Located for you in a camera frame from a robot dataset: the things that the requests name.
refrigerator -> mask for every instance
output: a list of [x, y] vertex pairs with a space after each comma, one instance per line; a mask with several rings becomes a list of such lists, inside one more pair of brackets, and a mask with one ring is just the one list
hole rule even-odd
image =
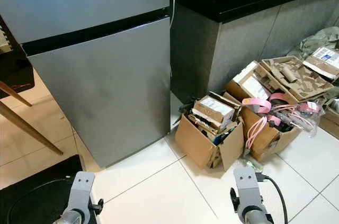
[[170, 130], [169, 0], [0, 0], [0, 15], [101, 166]]

cardboard box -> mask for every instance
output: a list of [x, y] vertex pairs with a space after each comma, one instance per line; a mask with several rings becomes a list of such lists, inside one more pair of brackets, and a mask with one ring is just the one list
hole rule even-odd
[[326, 103], [325, 114], [320, 118], [319, 127], [339, 139], [339, 114], [329, 107], [330, 104]]
[[[219, 100], [234, 108], [234, 119], [240, 112], [241, 106], [221, 96]], [[236, 122], [236, 128], [224, 139], [223, 143], [216, 146], [187, 118], [187, 114], [183, 114], [175, 134], [175, 141], [200, 168], [206, 166], [214, 168], [222, 161], [226, 171], [243, 153], [244, 135], [241, 117]]]
[[331, 81], [336, 81], [339, 78], [338, 51], [320, 47], [303, 64]]
[[195, 102], [192, 113], [209, 121], [211, 126], [220, 132], [231, 123], [234, 109], [207, 95]]
[[[258, 84], [253, 84], [253, 81], [257, 80], [260, 83], [261, 90]], [[269, 96], [275, 91], [282, 91], [290, 104], [297, 104], [299, 100], [294, 97], [282, 84], [280, 84], [267, 70], [265, 70], [256, 61], [252, 61], [246, 66], [238, 75], [236, 75], [231, 82], [226, 85], [226, 91], [228, 91], [237, 100], [242, 101], [244, 98], [257, 98], [263, 96]]]
[[[232, 101], [229, 93], [225, 92], [224, 97]], [[255, 114], [252, 110], [247, 107], [241, 109], [241, 116], [244, 121], [244, 142], [247, 140], [247, 132], [250, 127], [260, 119], [260, 116]], [[293, 128], [288, 132], [280, 132], [276, 128], [271, 128], [267, 123], [263, 130], [258, 134], [257, 138], [254, 140], [251, 155], [258, 161], [264, 161], [268, 159], [271, 155], [279, 153], [285, 149], [285, 147], [291, 143], [301, 130], [298, 128]]]
[[307, 69], [295, 56], [263, 59], [261, 65], [270, 71], [299, 102], [319, 97], [333, 88], [331, 83], [316, 72]]

wooden stick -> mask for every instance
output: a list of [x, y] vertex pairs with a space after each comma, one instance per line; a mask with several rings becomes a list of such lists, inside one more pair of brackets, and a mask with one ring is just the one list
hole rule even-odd
[[29, 103], [27, 100], [25, 100], [23, 97], [18, 95], [15, 90], [11, 89], [8, 85], [6, 85], [4, 82], [0, 81], [0, 89], [3, 90], [5, 93], [13, 96], [17, 100], [21, 101], [22, 103], [26, 104], [27, 106], [32, 106], [31, 103]]
[[51, 149], [53, 152], [58, 155], [62, 155], [63, 152], [57, 148], [52, 142], [40, 134], [35, 128], [33, 128], [29, 123], [23, 120], [20, 116], [14, 113], [8, 106], [0, 101], [0, 114], [11, 121], [13, 124], [18, 126], [20, 129], [31, 135], [37, 141]]

tiled floor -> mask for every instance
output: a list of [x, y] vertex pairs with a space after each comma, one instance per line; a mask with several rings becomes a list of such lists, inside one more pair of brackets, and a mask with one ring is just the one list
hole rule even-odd
[[[103, 198], [99, 216], [107, 223], [240, 223], [229, 199], [235, 186], [233, 169], [200, 170], [180, 151], [172, 132], [139, 153], [108, 168], [100, 168], [64, 117], [40, 78], [21, 95], [29, 108], [8, 97], [3, 101], [29, 121], [65, 154], [57, 156], [0, 117], [0, 187], [24, 179], [79, 153], [85, 170], [95, 172], [93, 198]], [[179, 116], [172, 95], [171, 123]], [[289, 221], [336, 223], [339, 219], [339, 140], [319, 129], [314, 138], [302, 133], [264, 165], [264, 173], [279, 184]], [[274, 223], [283, 223], [279, 196], [269, 182], [261, 183], [264, 203]]]

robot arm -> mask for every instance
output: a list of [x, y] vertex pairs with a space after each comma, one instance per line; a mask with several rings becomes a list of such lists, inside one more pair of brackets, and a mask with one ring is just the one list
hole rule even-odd
[[251, 167], [241, 167], [234, 170], [238, 188], [238, 195], [231, 188], [230, 196], [234, 211], [238, 213], [240, 221], [245, 224], [273, 224], [273, 219], [267, 213], [260, 196], [258, 181]]
[[97, 205], [88, 204], [90, 192], [94, 182], [94, 174], [90, 172], [78, 172], [70, 189], [68, 206], [63, 215], [53, 224], [88, 224], [90, 210], [99, 215], [103, 208], [103, 199]]

